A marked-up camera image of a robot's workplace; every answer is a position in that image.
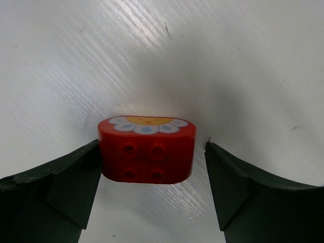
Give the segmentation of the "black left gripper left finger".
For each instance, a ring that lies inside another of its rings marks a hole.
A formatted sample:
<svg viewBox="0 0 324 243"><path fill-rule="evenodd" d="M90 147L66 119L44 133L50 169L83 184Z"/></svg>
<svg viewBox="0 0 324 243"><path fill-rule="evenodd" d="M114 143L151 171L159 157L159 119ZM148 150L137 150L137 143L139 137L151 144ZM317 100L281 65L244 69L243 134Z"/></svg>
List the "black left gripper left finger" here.
<svg viewBox="0 0 324 243"><path fill-rule="evenodd" d="M99 142L1 179L1 242L78 242L101 176Z"/></svg>

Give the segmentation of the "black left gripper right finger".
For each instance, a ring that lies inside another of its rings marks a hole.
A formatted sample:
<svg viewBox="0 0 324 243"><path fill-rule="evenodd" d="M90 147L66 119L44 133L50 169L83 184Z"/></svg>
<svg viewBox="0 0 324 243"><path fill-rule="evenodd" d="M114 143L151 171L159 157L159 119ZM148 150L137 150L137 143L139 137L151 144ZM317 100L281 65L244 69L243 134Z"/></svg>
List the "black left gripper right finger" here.
<svg viewBox="0 0 324 243"><path fill-rule="evenodd" d="M323 187L269 173L212 142L205 159L226 242L323 242Z"/></svg>

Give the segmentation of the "red cloud lego brick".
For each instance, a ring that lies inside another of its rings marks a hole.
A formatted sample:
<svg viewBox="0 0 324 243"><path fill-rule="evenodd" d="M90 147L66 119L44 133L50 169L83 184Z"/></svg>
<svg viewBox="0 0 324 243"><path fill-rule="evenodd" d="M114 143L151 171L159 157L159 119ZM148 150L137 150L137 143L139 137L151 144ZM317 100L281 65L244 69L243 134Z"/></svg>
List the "red cloud lego brick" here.
<svg viewBox="0 0 324 243"><path fill-rule="evenodd" d="M196 127L174 117L115 116L98 124L102 174L115 182L176 184L192 172Z"/></svg>

